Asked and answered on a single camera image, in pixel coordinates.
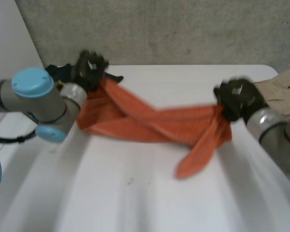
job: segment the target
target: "white table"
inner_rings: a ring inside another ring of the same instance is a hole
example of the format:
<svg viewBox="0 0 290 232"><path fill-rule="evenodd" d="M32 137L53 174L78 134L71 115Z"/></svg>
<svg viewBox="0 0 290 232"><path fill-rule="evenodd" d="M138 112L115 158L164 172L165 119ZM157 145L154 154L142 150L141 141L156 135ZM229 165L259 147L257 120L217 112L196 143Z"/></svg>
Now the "white table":
<svg viewBox="0 0 290 232"><path fill-rule="evenodd" d="M273 78L263 65L112 66L124 87L157 107L214 102L213 86L235 75ZM34 128L22 114L1 136ZM62 145L34 138L0 145L0 232L290 232L290 183L242 122L209 165L174 179L189 149L81 133Z"/></svg>

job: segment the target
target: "concrete wall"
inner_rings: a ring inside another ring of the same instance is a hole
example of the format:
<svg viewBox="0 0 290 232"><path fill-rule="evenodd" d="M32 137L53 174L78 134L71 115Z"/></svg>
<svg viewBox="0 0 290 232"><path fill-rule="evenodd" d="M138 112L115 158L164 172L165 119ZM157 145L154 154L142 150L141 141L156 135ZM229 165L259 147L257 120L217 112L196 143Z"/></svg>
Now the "concrete wall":
<svg viewBox="0 0 290 232"><path fill-rule="evenodd" d="M44 65L81 48L112 64L290 68L290 0L16 0Z"/></svg>

